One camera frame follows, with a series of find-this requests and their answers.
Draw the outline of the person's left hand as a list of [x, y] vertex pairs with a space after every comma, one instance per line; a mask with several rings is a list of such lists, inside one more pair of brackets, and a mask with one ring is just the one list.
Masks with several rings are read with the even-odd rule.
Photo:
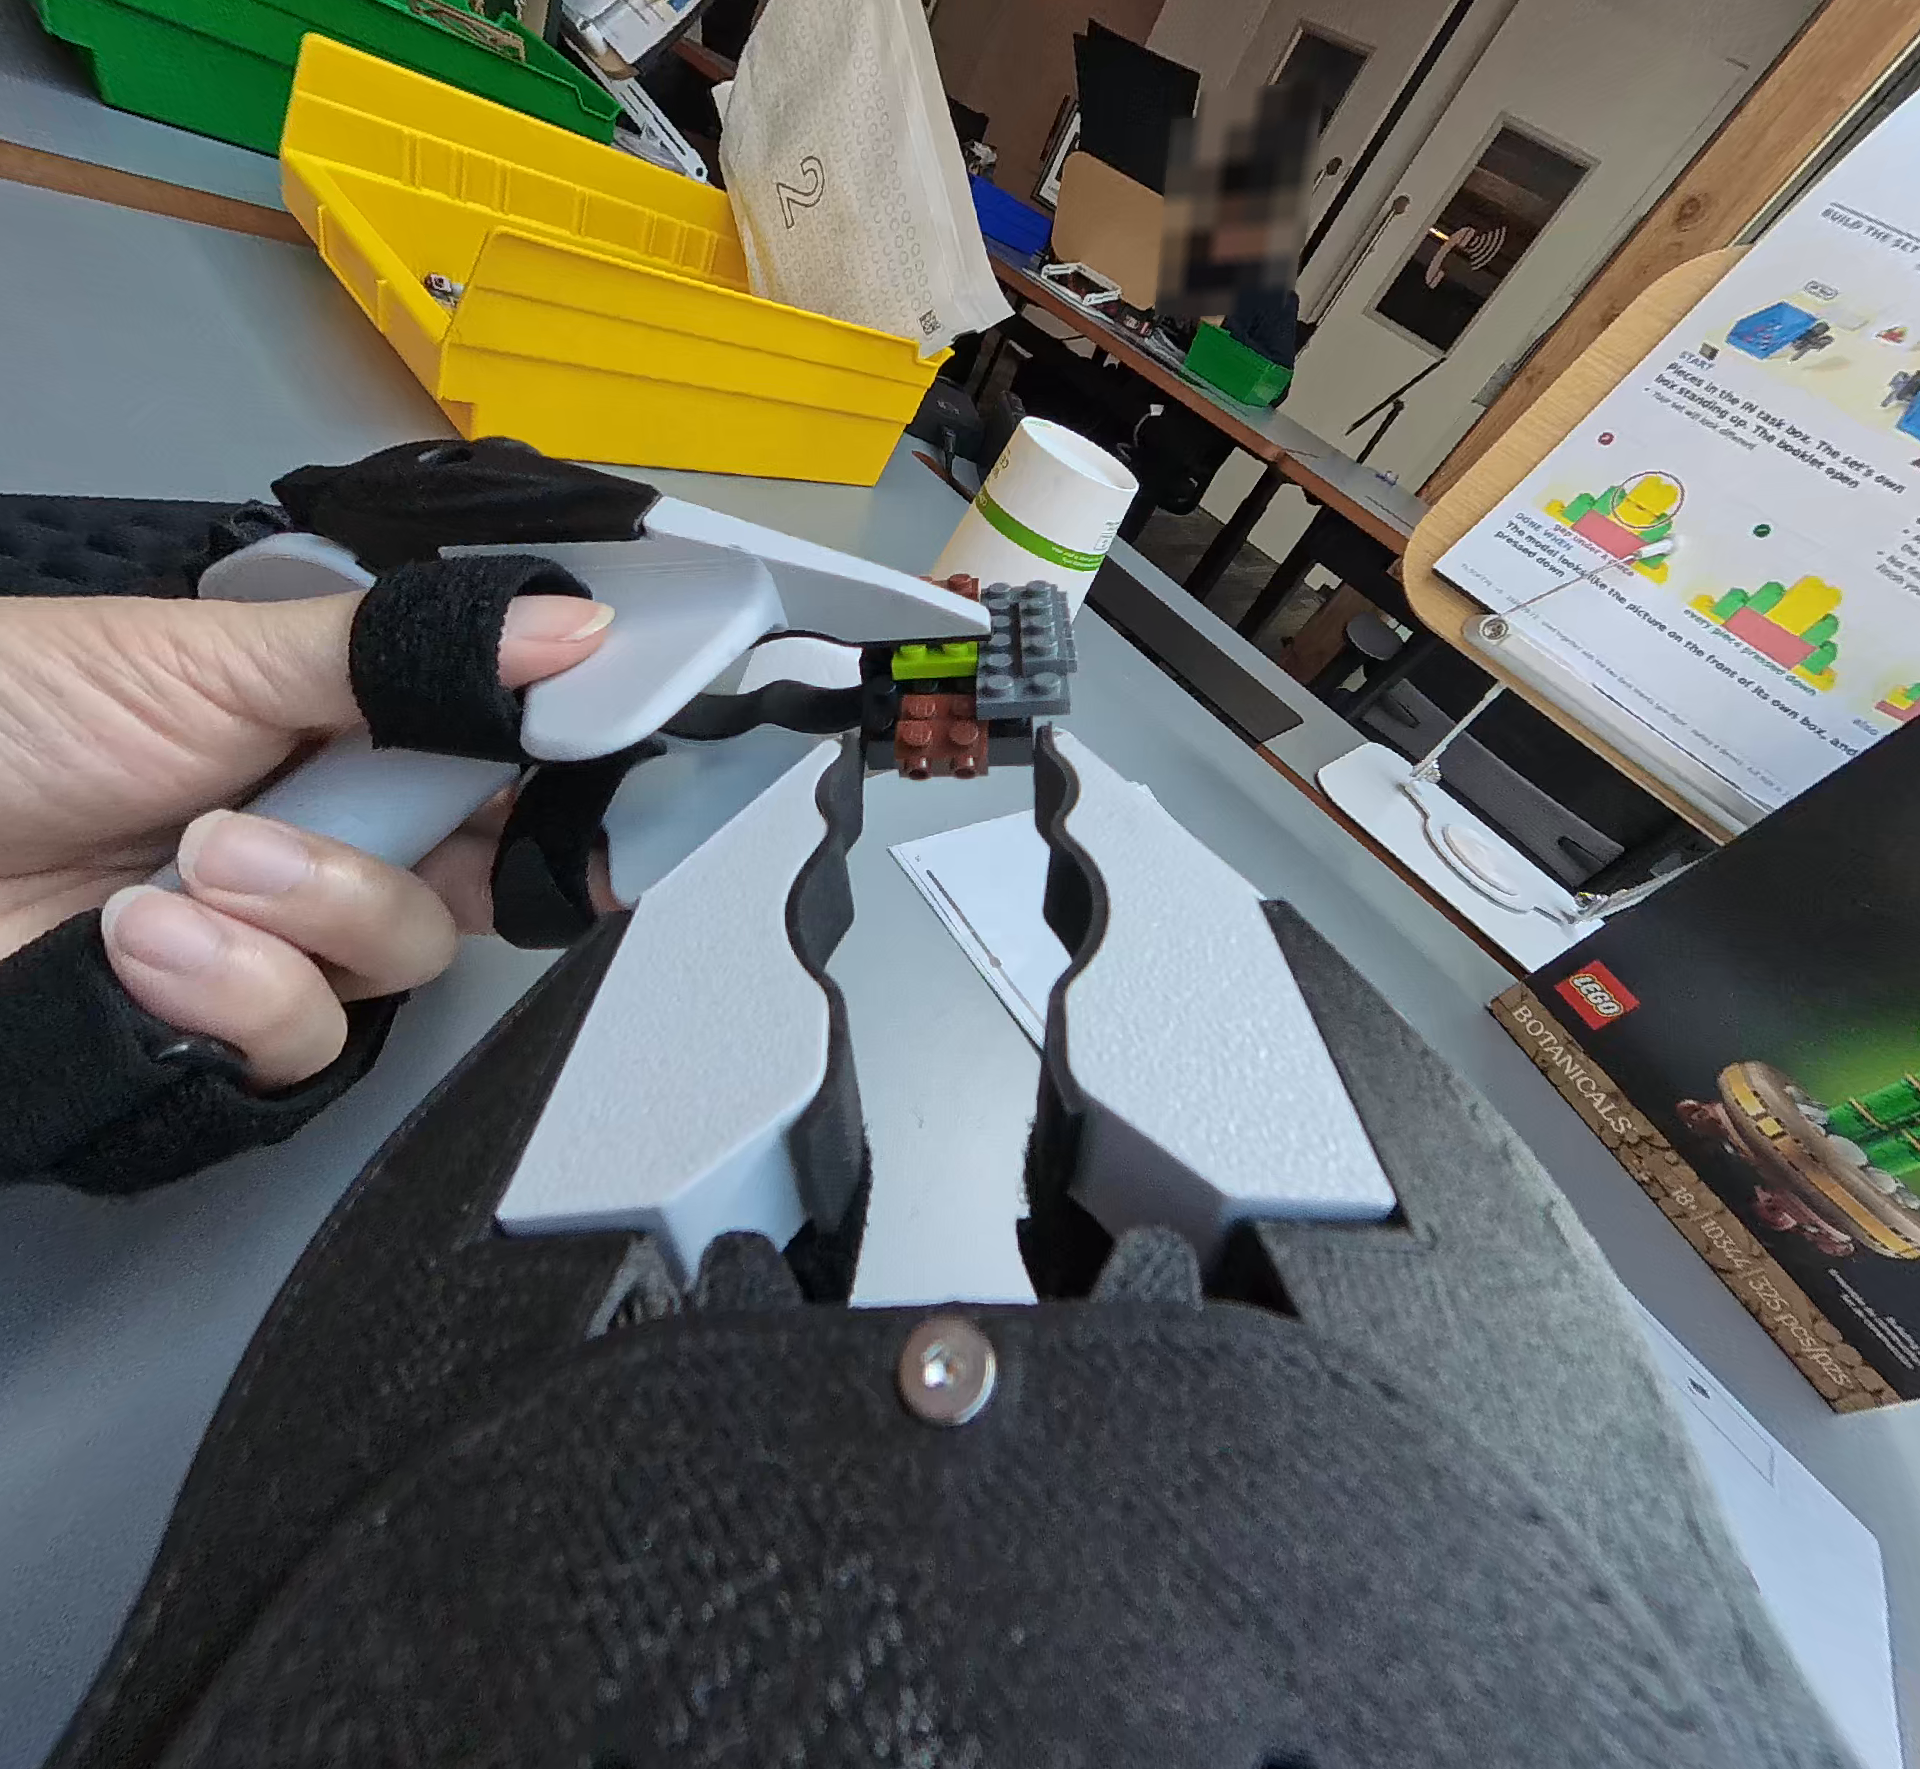
[[135, 1005], [265, 1090], [342, 1055], [348, 1001], [437, 978], [484, 928], [491, 813], [411, 872], [240, 811], [360, 723], [359, 603], [3, 600], [3, 957], [99, 917]]

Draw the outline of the white stand base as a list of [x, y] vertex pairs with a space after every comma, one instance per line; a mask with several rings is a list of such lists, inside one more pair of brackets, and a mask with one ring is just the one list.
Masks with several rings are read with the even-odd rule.
[[1440, 756], [1503, 694], [1496, 683], [1420, 763], [1367, 742], [1324, 763], [1315, 786], [1482, 941], [1536, 970], [1600, 932], [1602, 920], [1440, 788]]

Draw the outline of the black bamboo brick set box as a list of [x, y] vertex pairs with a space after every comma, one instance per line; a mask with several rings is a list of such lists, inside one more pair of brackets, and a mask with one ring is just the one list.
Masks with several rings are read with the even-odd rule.
[[1491, 1017], [1831, 1410], [1916, 1402], [1916, 726]]

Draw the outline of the black board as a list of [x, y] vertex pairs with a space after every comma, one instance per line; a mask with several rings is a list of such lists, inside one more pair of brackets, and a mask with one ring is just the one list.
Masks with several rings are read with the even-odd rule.
[[1163, 195], [1173, 131], [1188, 124], [1199, 71], [1098, 22], [1072, 38], [1076, 152]]

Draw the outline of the grey desk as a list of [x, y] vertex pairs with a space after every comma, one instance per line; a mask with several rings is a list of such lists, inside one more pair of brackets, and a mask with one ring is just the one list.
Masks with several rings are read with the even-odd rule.
[[[244, 501], [286, 469], [436, 433], [411, 374], [314, 251], [3, 181], [3, 489]], [[1536, 1152], [1610, 1269], [1878, 1542], [1916, 1765], [1916, 1408], [1836, 1416], [1487, 1015], [1511, 972], [1108, 625], [1069, 729], [1249, 882], [1291, 903]], [[1013, 1297], [1038, 1055], [891, 858], [1022, 804], [875, 786], [847, 994], [875, 1142], [856, 1295]], [[294, 1142], [111, 1204], [3, 1193], [3, 1765], [38, 1765], [146, 1579], [253, 1330], [385, 1135], [537, 976], [467, 941], [377, 1069]]]

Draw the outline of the black quilted pad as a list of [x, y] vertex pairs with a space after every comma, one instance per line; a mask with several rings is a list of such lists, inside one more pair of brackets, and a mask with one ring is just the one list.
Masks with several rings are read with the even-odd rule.
[[11, 494], [2, 496], [2, 596], [193, 596], [224, 557], [291, 530], [274, 501], [240, 506]]

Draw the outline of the yellow plastic bin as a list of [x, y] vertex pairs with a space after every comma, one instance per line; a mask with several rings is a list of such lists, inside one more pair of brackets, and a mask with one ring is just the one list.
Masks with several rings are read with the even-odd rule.
[[279, 141], [286, 208], [319, 241], [322, 211], [388, 251], [408, 277], [465, 281], [505, 229], [625, 266], [743, 292], [725, 196], [310, 33]]
[[913, 342], [312, 154], [281, 160], [281, 190], [467, 441], [875, 486], [940, 375]]

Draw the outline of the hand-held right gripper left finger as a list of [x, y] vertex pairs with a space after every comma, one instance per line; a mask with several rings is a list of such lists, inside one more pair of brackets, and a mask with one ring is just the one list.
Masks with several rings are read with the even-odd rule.
[[639, 895], [494, 1220], [650, 1237], [690, 1286], [767, 1237], [803, 1297], [845, 1302], [873, 1163], [845, 1000], [857, 739], [817, 742]]

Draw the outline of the small green bin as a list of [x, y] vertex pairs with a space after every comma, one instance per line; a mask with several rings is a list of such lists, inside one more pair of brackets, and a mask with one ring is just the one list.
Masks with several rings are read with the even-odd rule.
[[1239, 342], [1220, 322], [1199, 322], [1182, 374], [1244, 410], [1279, 405], [1291, 386], [1291, 367]]

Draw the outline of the blue plastic bin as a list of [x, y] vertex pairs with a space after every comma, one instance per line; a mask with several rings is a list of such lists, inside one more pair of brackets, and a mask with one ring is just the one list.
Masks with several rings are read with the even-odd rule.
[[970, 173], [974, 220], [988, 249], [1013, 262], [1028, 262], [1051, 239], [1051, 215], [1013, 199], [988, 177]]

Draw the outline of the long background table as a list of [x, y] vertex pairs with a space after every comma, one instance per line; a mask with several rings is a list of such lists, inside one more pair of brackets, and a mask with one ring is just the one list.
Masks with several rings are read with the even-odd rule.
[[1412, 491], [1387, 484], [1380, 471], [1323, 442], [1283, 410], [1244, 410], [1186, 372], [1161, 363], [1139, 338], [1049, 288], [1031, 259], [1009, 255], [994, 241], [987, 243], [987, 253], [1007, 292], [1059, 322], [1069, 338], [1092, 342], [1166, 401], [1224, 433], [1242, 455], [1261, 464], [1263, 486], [1291, 484], [1307, 499], [1370, 535], [1392, 557], [1403, 557], [1410, 536], [1428, 512]]

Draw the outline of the white paper sheet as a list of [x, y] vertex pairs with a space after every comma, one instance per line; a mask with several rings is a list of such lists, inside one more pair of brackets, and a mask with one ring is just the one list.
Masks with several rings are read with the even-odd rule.
[[1691, 1350], [1636, 1317], [1792, 1657], [1863, 1765], [1904, 1767], [1878, 1544]]

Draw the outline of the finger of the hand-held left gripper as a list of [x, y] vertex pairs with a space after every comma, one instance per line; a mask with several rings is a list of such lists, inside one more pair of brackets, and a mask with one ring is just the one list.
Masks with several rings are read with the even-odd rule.
[[772, 578], [785, 631], [865, 646], [984, 640], [992, 633], [977, 597], [736, 516], [646, 509], [639, 535], [758, 559]]
[[772, 681], [695, 698], [636, 758], [603, 818], [611, 901], [631, 908], [821, 742], [859, 731], [854, 687]]

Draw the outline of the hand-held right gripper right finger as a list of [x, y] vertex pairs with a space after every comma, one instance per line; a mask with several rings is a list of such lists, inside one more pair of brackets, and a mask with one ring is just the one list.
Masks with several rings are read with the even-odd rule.
[[1142, 1229], [1203, 1283], [1258, 1225], [1397, 1215], [1263, 895], [1073, 737], [1034, 749], [1044, 1011], [1018, 1249], [1040, 1298], [1088, 1295]]

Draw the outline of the small toy brick assembly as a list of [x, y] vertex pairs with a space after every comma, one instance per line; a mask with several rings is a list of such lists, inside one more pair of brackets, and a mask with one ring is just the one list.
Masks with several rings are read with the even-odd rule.
[[862, 655], [868, 774], [975, 780], [1028, 766], [1038, 729], [1067, 714], [1076, 649], [1066, 594], [1046, 582], [983, 586], [965, 576], [946, 587], [975, 600], [988, 631]]

